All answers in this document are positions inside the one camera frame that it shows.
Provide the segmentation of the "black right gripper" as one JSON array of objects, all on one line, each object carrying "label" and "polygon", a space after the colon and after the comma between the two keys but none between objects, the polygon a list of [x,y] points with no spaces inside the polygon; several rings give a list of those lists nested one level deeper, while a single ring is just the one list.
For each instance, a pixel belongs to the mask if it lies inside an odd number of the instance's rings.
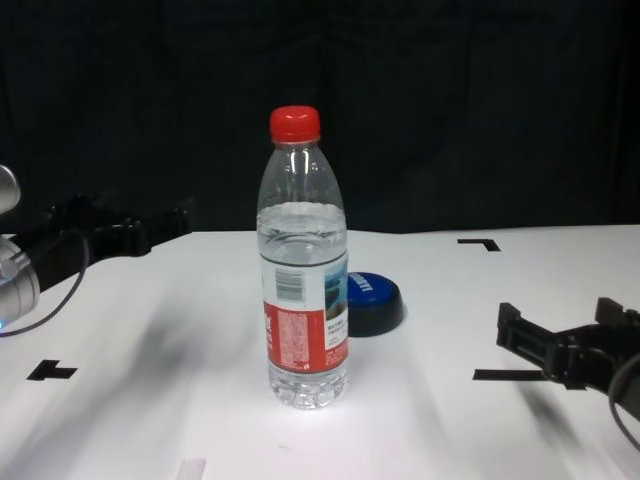
[{"label": "black right gripper", "polygon": [[640,315],[600,297],[596,325],[549,331],[510,303],[498,309],[496,344],[539,367],[568,390],[593,389],[607,395],[614,376],[639,353]]}]

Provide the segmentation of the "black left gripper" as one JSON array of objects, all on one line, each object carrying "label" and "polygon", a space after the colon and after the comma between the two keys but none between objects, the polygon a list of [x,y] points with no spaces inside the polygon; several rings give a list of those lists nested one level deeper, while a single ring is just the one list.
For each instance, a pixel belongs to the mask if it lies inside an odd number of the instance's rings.
[{"label": "black left gripper", "polygon": [[48,290],[89,266],[117,257],[141,257],[153,247],[188,235],[195,228],[195,200],[137,219],[133,226],[101,225],[106,210],[95,195],[79,194],[47,211],[52,228],[29,250],[39,287]]}]

